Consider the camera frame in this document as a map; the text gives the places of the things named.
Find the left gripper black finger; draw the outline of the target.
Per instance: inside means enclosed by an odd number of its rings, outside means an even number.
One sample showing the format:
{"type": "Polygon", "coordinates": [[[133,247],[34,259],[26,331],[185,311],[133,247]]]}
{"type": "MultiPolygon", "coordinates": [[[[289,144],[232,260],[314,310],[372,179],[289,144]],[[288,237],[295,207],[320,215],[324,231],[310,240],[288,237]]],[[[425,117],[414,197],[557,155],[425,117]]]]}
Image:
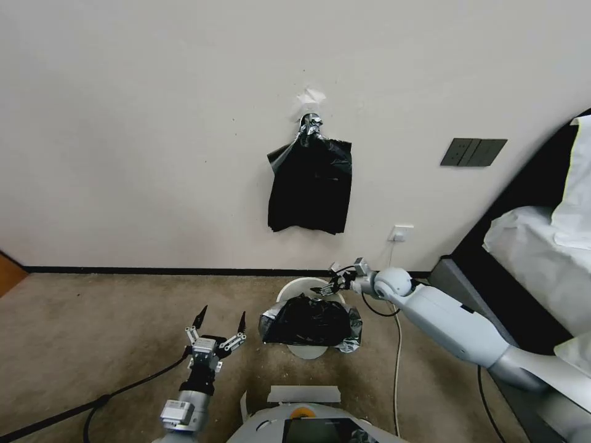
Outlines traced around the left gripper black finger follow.
{"type": "Polygon", "coordinates": [[[235,351],[246,341],[246,312],[243,311],[237,332],[220,344],[219,349],[223,351],[235,351]]]}
{"type": "Polygon", "coordinates": [[[199,339],[198,330],[201,328],[204,321],[207,305],[197,314],[191,326],[185,328],[185,333],[191,345],[194,345],[199,339]]]}

